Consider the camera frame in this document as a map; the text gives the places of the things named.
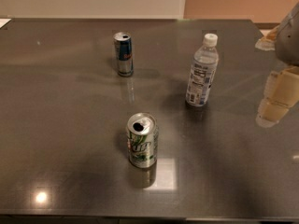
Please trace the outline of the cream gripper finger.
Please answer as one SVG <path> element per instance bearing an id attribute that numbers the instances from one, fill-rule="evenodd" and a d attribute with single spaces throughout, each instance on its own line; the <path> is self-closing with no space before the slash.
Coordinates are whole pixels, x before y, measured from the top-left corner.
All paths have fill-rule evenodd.
<path id="1" fill-rule="evenodd" d="M 270 128 L 278 124 L 299 102 L 299 67 L 289 66 L 272 71 L 266 81 L 263 99 L 258 107 L 256 122 Z"/>
<path id="2" fill-rule="evenodd" d="M 277 33 L 278 33 L 278 27 L 276 26 L 272 30 L 265 31 L 263 33 L 263 37 L 260 38 L 256 44 L 255 48 L 264 50 L 264 51 L 270 51 L 275 49 L 275 43 L 276 43 L 276 38 L 277 38 Z"/>

